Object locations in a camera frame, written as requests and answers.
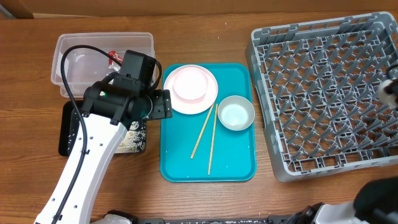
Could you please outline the red snack wrapper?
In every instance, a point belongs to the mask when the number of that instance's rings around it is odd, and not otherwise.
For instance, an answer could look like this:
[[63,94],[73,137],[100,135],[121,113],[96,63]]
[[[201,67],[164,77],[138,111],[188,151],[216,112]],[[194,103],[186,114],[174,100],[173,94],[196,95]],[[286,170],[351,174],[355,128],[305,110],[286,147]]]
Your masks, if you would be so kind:
[[109,66],[110,67],[115,67],[115,66],[121,66],[123,62],[123,58],[117,53],[117,51],[112,50],[109,51],[108,54],[112,57],[112,59],[109,59]]

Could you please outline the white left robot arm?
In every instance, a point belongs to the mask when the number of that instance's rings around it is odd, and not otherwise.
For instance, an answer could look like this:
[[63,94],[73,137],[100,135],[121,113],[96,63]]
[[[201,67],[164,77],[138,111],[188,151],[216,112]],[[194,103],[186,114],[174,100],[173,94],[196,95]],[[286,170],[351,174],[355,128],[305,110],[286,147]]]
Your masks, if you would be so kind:
[[96,82],[77,115],[71,154],[36,223],[89,223],[103,177],[131,123],[172,117],[170,92]]

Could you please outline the small white cup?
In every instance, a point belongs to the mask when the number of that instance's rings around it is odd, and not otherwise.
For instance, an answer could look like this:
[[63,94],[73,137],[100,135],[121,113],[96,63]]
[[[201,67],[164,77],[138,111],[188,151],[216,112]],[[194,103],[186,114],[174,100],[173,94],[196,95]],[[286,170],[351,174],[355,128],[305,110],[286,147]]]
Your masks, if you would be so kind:
[[383,81],[379,85],[377,96],[381,103],[397,110],[397,79]]

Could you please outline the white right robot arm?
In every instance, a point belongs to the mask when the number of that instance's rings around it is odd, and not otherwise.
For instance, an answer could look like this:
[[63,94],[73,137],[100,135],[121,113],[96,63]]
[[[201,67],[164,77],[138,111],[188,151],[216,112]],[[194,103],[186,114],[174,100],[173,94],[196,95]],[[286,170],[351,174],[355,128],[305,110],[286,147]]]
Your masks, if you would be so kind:
[[308,206],[287,223],[397,224],[397,177],[368,182],[351,202]]

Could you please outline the small pink plate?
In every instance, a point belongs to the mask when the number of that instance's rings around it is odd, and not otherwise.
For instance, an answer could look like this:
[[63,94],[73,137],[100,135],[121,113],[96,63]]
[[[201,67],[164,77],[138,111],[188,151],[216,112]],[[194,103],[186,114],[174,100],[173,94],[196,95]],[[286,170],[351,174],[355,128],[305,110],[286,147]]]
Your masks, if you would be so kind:
[[193,66],[183,67],[177,72],[173,89],[184,100],[198,100],[208,88],[208,78],[204,71]]

